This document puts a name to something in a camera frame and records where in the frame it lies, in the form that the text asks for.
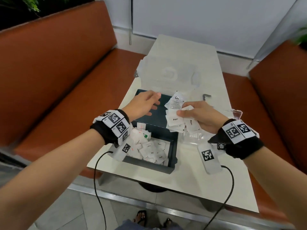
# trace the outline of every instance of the orange cushion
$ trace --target orange cushion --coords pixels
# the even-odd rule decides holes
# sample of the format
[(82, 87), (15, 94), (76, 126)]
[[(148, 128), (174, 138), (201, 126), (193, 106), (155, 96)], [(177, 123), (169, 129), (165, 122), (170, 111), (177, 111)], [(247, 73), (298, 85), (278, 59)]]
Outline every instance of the orange cushion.
[[(87, 131), (95, 117), (118, 108), (144, 56), (112, 50), (21, 142), (15, 149), (16, 154), (34, 161)], [(93, 172), (87, 174), (87, 177), (92, 176)]]
[[(292, 158), (253, 88), (251, 81), (247, 77), (229, 73), (223, 73), (223, 75), (232, 108), (243, 111), (242, 120), (260, 134), (260, 138), (266, 147), (294, 165)], [(252, 174), (250, 174), (250, 177), (260, 212), (260, 215), (256, 216), (279, 222), (288, 222), (285, 214), (279, 210), (274, 201), (272, 201), (269, 195), (263, 190)], [(238, 209), (232, 210), (253, 215), (247, 211)]]
[(284, 42), (254, 69), (251, 81), (297, 167), (307, 174), (307, 51)]
[(103, 1), (2, 31), (0, 146), (24, 135), (114, 45)]

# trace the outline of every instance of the hand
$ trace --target hand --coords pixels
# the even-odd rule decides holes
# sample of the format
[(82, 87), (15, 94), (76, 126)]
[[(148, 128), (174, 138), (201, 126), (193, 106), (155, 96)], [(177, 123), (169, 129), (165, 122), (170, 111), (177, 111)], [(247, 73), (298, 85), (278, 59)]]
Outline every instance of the hand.
[(160, 105), (159, 99), (161, 98), (161, 93), (153, 92), (152, 90), (141, 92), (129, 102), (127, 106), (122, 108), (122, 110), (128, 115), (129, 121), (132, 122), (144, 115), (151, 116), (152, 113), (149, 112), (151, 109), (156, 110), (157, 106)]
[(193, 110), (179, 110), (177, 115), (196, 119), (201, 128), (210, 133), (217, 134), (217, 131), (228, 120), (226, 116), (215, 110), (205, 101), (185, 102), (182, 108), (190, 105), (194, 107)]

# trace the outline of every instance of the sandal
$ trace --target sandal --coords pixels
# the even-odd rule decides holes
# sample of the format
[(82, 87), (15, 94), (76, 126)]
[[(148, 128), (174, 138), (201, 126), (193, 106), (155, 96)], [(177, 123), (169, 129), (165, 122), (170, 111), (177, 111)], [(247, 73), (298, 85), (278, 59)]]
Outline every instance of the sandal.
[(138, 224), (142, 221), (144, 221), (144, 227), (146, 226), (146, 223), (147, 223), (147, 211), (146, 210), (142, 210), (142, 211), (138, 211), (137, 215), (141, 213), (143, 214), (144, 213), (144, 217), (143, 215), (141, 215), (141, 220), (138, 222)]
[(167, 228), (168, 226), (167, 226), (167, 223), (168, 222), (173, 222), (170, 218), (167, 218), (166, 220), (165, 220), (165, 222), (164, 222), (164, 224), (163, 224), (163, 228)]

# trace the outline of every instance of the open box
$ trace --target open box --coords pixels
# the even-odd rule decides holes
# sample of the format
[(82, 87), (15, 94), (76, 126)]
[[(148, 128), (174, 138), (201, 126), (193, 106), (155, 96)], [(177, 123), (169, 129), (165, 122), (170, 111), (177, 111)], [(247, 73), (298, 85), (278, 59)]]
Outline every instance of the open box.
[[(146, 90), (138, 89), (135, 95), (138, 95), (140, 92), (145, 92)], [(169, 163), (168, 166), (159, 165), (155, 163), (151, 163), (145, 160), (140, 160), (137, 158), (126, 156), (124, 158), (124, 162), (142, 166), (148, 169), (157, 170), (163, 173), (170, 174), (174, 171), (175, 165), (177, 163), (176, 152), (177, 152), (177, 141), (178, 141), (178, 132), (170, 132), (166, 128), (167, 120), (165, 118), (166, 115), (166, 108), (165, 104), (169, 101), (171, 96), (168, 95), (161, 95), (159, 99), (160, 105), (158, 106), (157, 110), (152, 110), (152, 116), (143, 116), (132, 121), (133, 127), (137, 126), (137, 122), (139, 123), (146, 123), (146, 130), (151, 132), (151, 138), (161, 139), (164, 141), (169, 142), (169, 152), (168, 152), (168, 159)]]

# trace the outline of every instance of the wrist device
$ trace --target wrist device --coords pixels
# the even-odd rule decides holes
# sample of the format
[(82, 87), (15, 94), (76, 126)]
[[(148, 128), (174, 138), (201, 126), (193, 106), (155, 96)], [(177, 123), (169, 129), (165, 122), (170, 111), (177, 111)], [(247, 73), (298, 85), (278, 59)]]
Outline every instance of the wrist device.
[(235, 119), (227, 120), (208, 143), (217, 144), (217, 150), (224, 150), (228, 155), (241, 160), (264, 146), (256, 131), (242, 120)]
[(122, 145), (130, 134), (129, 118), (123, 110), (109, 110), (96, 117), (90, 129), (95, 129), (104, 138), (105, 144)]

